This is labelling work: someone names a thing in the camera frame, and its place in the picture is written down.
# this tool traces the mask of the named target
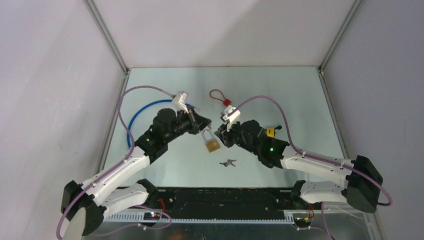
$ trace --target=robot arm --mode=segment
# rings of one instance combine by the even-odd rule
[[[179,109],[177,113],[170,108],[161,109],[157,113],[149,129],[135,141],[134,150],[127,159],[125,159],[126,155],[123,156],[115,165],[81,184],[71,181],[65,186],[61,205],[62,213],[77,195],[87,186],[92,185],[66,215],[70,221],[79,209],[85,208],[83,236],[96,230],[110,215],[134,205],[141,205],[146,201],[149,194],[155,190],[155,187],[146,179],[125,189],[117,189],[117,187],[139,170],[153,164],[168,150],[168,143],[184,133],[195,135],[204,128],[210,127],[212,122],[210,119],[198,115],[194,109],[185,106],[186,96],[186,93],[179,92],[174,97],[173,102]],[[105,173],[108,173],[107,176],[98,181]]]
[[[334,162],[333,165],[307,157],[301,147],[296,147],[303,151],[300,155],[288,142],[267,136],[266,130],[257,121],[249,120],[240,123],[238,110],[228,116],[234,110],[235,107],[232,106],[225,109],[221,116],[225,123],[215,132],[226,147],[237,145],[256,155],[258,160],[268,168],[298,170],[328,180],[326,182],[297,181],[291,198],[299,207],[303,208],[305,205],[318,202],[341,202],[348,203],[363,212],[376,211],[380,190],[363,177],[343,168],[343,166],[349,166],[357,169],[381,185],[383,178],[368,158],[363,156],[358,156],[356,160],[334,158],[308,151],[309,156],[321,157]]]

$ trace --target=red wire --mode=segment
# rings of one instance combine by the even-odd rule
[[[160,202],[160,205],[162,205],[162,212],[163,212],[163,211],[165,211],[165,203],[164,203],[164,200],[162,200],[162,198],[159,198],[157,201],[158,201],[158,202]]]
[[[224,102],[224,100],[221,100],[221,99],[219,99],[219,98],[216,98],[216,97],[213,97],[212,96],[212,92],[213,91],[218,91],[218,92],[220,92],[221,93],[221,95],[222,95],[222,97],[224,98],[224,100],[226,100],[227,98],[224,96],[224,93],[221,91],[221,90],[219,90],[219,89],[212,89],[210,92],[209,92],[209,96],[211,97],[211,98],[213,98],[213,99],[215,99],[215,100],[218,100],[218,101],[221,101],[221,102]]]
[[[315,212],[314,212],[314,208],[312,207],[312,205],[309,205],[309,212],[308,214],[311,215],[311,211],[312,211],[312,216],[311,218],[315,217]]]

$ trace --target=gray wall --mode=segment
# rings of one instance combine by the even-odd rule
[[[316,66],[353,1],[95,2],[125,63],[146,68]]]
[[[95,171],[123,73],[82,0],[0,0],[0,239],[56,239]]]
[[[394,199],[378,209],[388,239],[423,239],[424,1],[364,1],[324,72],[349,153]]]

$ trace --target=brass padlock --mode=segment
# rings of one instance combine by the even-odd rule
[[[206,140],[206,136],[205,136],[206,132],[208,132],[210,134],[211,139]],[[220,143],[215,139],[214,134],[211,132],[211,130],[209,128],[205,128],[201,132],[201,136],[203,137],[204,144],[206,145],[206,148],[209,151],[209,153],[212,153],[213,151],[220,149],[220,147],[221,147]]]

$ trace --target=purple cable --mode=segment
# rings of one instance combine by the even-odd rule
[[[88,185],[86,188],[84,188],[82,190],[82,192],[80,192],[71,202],[70,204],[67,206],[67,208],[65,209],[65,211],[63,212],[62,217],[59,220],[59,223],[57,225],[56,228],[56,238],[58,240],[62,240],[61,237],[61,228],[62,228],[62,224],[65,221],[66,216],[68,215],[69,211],[71,210],[71,208],[75,205],[75,203],[83,196],[84,193],[86,193],[89,189],[91,189],[93,187],[93,184],[97,184],[98,182],[100,182],[101,180],[103,180],[104,178],[106,178],[110,173],[112,173],[113,171],[115,171],[117,168],[119,168],[122,164],[124,164],[124,160],[127,160],[131,154],[134,151],[134,137],[131,134],[130,130],[128,129],[127,125],[124,122],[124,119],[122,118],[121,115],[121,106],[122,106],[122,102],[124,100],[125,95],[127,95],[129,92],[136,90],[136,89],[155,89],[158,90],[168,96],[170,96],[171,98],[174,97],[174,95],[172,95],[171,93],[159,88],[159,87],[155,87],[155,86],[150,86],[150,85],[142,85],[142,86],[135,86],[132,87],[128,90],[126,90],[118,99],[118,103],[117,103],[117,111],[118,111],[118,117],[119,120],[123,126],[123,128],[125,129],[125,131],[128,133],[129,138],[131,139],[131,148],[129,149],[129,152],[127,153],[127,155],[124,157],[123,160],[121,160],[120,162],[118,162],[115,166],[111,167],[108,171],[106,171],[105,173],[103,173],[101,176],[99,176],[96,180],[93,181],[93,183],[91,183],[90,185]]]
[[[298,227],[298,226],[294,225],[293,227],[295,227],[296,229],[299,228],[299,230],[311,230],[311,229],[315,229],[315,230],[320,230],[321,232],[323,232],[325,234],[327,233],[324,229],[322,229],[320,227],[316,227],[316,226],[311,226],[309,228],[309,227]],[[331,240],[336,240],[332,235],[330,235],[330,237],[331,237]]]
[[[120,227],[118,229],[115,229],[113,231],[107,232],[107,233],[91,234],[91,236],[94,236],[94,237],[104,237],[104,236],[108,236],[108,235],[112,235],[114,233],[117,233],[117,232],[119,232],[119,231],[121,231],[123,229],[130,228],[130,227],[137,227],[137,226],[140,226],[140,227],[143,227],[143,228],[146,228],[146,229],[161,230],[161,229],[164,229],[164,228],[169,227],[172,224],[172,218],[171,218],[171,216],[169,216],[167,213],[165,213],[163,211],[158,211],[158,210],[155,210],[155,209],[152,209],[150,207],[143,206],[143,205],[135,205],[134,207],[146,209],[146,210],[149,210],[150,212],[160,213],[162,216],[167,217],[169,219],[169,222],[165,226],[160,226],[160,227],[146,226],[146,225],[143,225],[141,223],[131,223],[131,224],[122,226],[122,227]]]
[[[324,216],[324,202],[321,202],[321,216],[322,216],[322,222],[324,223],[325,231],[327,232],[327,235],[330,240],[332,240],[332,235],[329,230],[329,226],[327,225],[326,217]]]
[[[258,96],[251,97],[251,98],[247,99],[246,101],[242,102],[239,106],[237,106],[234,111],[232,111],[232,112],[230,112],[228,114],[228,116],[231,116],[233,113],[235,113],[241,107],[243,107],[245,104],[247,104],[248,102],[250,102],[252,100],[255,100],[255,99],[268,99],[268,100],[270,100],[271,102],[273,102],[277,106],[277,108],[279,109],[279,111],[280,111],[280,113],[282,115],[282,118],[284,119],[284,124],[285,124],[285,129],[287,131],[288,141],[289,141],[291,147],[294,149],[294,151],[297,154],[299,154],[299,155],[302,156],[303,153],[301,151],[299,151],[296,148],[296,146],[293,144],[292,136],[290,135],[289,124],[287,123],[287,118],[286,118],[286,115],[284,114],[283,109],[278,104],[278,102],[275,99],[273,99],[272,97],[265,96],[265,95],[258,95]],[[311,158],[311,159],[315,159],[315,160],[318,160],[318,161],[327,163],[327,164],[337,165],[338,167],[341,166],[341,164],[338,163],[338,162],[331,161],[331,160],[328,160],[328,159],[325,159],[325,158],[322,158],[322,157],[319,157],[319,156],[314,156],[314,155],[310,155],[310,154],[307,154],[307,153],[304,156],[307,157],[307,158]],[[380,206],[391,206],[393,204],[393,199],[390,196],[390,194],[378,182],[376,182],[374,179],[372,179],[371,177],[367,176],[365,173],[354,169],[353,167],[343,165],[343,168],[345,168],[345,169],[347,169],[349,171],[352,171],[352,172],[354,172],[354,173],[362,176],[363,178],[365,178],[366,180],[370,181],[372,184],[374,184],[378,189],[380,189],[382,191],[382,193],[387,197],[388,203],[380,203],[379,202],[378,205],[380,205]]]

